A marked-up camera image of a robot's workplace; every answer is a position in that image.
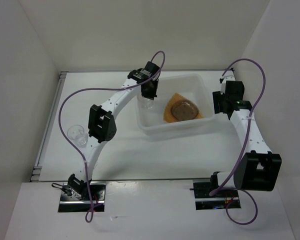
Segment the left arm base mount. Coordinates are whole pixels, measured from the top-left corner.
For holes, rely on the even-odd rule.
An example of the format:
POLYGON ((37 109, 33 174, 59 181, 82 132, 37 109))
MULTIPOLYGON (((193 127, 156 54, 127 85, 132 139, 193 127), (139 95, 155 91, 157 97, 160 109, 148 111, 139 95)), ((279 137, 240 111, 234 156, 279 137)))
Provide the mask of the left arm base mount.
MULTIPOLYGON (((88 190, 83 191, 83 196, 75 193, 66 183, 51 184, 53 188, 59 189, 60 199, 58 212, 59 213, 79 213, 87 212, 90 207, 90 198, 88 190)), ((105 210, 105 197, 106 197, 106 183, 99 181, 92 181, 90 183, 90 191, 93 203, 94 212, 104 212, 105 210)))

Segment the clear plastic cup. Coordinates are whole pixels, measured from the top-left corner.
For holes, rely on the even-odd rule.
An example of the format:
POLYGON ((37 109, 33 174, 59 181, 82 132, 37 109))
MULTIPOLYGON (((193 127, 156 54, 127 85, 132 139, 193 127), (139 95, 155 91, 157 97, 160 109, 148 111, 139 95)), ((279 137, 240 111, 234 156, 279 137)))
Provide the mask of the clear plastic cup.
POLYGON ((78 147, 85 148, 88 142, 88 134, 81 125, 73 125, 67 130, 67 137, 78 147))
POLYGON ((151 109, 154 106, 154 100, 145 98, 141 94, 137 96, 137 102, 140 108, 151 109))

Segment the smoky glass dish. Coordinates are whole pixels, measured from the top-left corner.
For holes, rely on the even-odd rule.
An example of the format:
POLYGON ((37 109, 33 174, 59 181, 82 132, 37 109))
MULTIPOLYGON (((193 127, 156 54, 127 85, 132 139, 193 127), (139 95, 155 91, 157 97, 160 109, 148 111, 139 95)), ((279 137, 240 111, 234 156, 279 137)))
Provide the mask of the smoky glass dish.
POLYGON ((172 104, 170 113, 179 122, 189 121, 199 115, 199 109, 190 100, 180 99, 172 104))

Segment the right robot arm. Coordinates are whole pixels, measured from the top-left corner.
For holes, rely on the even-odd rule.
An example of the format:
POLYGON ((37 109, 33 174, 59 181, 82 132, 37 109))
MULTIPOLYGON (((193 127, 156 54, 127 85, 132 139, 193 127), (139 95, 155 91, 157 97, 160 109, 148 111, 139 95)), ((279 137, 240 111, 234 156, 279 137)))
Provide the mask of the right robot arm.
POLYGON ((254 107, 243 99, 241 81, 223 80, 220 91, 213 92, 214 112, 225 114, 234 126, 241 151, 230 173, 218 173, 209 184, 210 196, 219 197, 227 188, 271 192, 282 164, 279 154, 273 153, 263 139, 255 120, 254 107))

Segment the clear plastic cup front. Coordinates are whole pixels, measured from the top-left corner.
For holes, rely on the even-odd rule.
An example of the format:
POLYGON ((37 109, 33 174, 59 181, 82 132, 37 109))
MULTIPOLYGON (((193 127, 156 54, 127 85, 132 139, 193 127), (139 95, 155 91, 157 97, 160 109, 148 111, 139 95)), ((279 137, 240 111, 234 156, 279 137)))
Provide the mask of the clear plastic cup front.
POLYGON ((85 148, 88 142, 88 134, 81 125, 73 125, 67 130, 67 137, 78 147, 85 148))

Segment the aluminium table edge rail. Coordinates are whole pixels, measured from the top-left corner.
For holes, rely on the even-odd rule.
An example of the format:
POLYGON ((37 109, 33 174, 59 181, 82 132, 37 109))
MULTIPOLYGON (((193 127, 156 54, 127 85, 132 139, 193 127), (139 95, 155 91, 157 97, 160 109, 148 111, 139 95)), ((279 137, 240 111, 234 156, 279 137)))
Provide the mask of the aluminium table edge rail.
POLYGON ((38 149, 38 152, 37 152, 35 164, 34 164, 34 167, 32 169, 30 179, 29 179, 30 183, 40 181, 40 175, 41 175, 42 167, 43 167, 44 160, 45 160, 45 155, 46 155, 46 151, 47 151, 47 147, 48 147, 48 142, 49 142, 50 135, 51 135, 51 132, 52 132, 52 128, 53 128, 54 120, 55 120, 55 117, 56 117, 58 104, 59 104, 59 101, 60 101, 60 97, 61 97, 61 94, 62 94, 62 90, 63 90, 63 86, 64 86, 64 82, 65 82, 67 73, 68 73, 68 71, 62 71, 59 75, 56 91, 55 91, 54 98, 53 98, 53 101, 52 101, 52 104, 51 104, 48 119, 47 119, 47 122, 46 122, 46 125, 45 125, 43 137, 42 137, 42 140, 40 142, 40 146, 39 146, 39 149, 38 149))

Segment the woven bamboo triangular plate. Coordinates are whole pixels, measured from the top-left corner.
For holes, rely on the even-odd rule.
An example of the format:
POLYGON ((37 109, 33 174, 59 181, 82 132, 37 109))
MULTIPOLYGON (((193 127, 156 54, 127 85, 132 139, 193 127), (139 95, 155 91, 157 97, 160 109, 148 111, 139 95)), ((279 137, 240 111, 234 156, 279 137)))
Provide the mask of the woven bamboo triangular plate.
POLYGON ((163 111, 163 120, 167 123, 177 123, 203 119, 199 108, 189 99, 179 93, 174 93, 167 101, 163 111))

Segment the translucent plastic bin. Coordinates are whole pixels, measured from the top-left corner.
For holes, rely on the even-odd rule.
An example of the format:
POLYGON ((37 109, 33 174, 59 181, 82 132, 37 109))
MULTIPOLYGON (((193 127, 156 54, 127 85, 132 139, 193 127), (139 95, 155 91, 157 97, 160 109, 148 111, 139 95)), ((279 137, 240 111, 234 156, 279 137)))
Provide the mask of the translucent plastic bin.
POLYGON ((163 77, 156 95, 135 99, 137 124, 147 135, 201 127, 215 118, 212 93, 198 74, 163 77))

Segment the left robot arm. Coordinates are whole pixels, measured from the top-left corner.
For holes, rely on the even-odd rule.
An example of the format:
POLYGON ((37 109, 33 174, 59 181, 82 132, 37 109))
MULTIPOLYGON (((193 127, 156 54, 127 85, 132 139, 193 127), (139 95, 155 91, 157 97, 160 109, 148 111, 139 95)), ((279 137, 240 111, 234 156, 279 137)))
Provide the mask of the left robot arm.
POLYGON ((61 134, 67 142, 80 154, 84 169, 70 175, 67 186, 73 196, 78 200, 91 200, 92 193, 90 182, 94 167, 99 155, 106 143, 111 141, 116 132, 116 118, 121 110, 137 95, 154 100, 157 97, 159 76, 161 71, 155 73, 145 69, 133 70, 127 76, 126 81, 119 88, 91 87, 77 90, 71 93, 62 102, 58 112, 58 126, 61 134), (114 91, 114 94, 100 105, 92 105, 88 114, 88 133, 85 150, 80 148, 66 136, 62 128, 62 111, 67 101, 76 94, 86 91, 114 91))

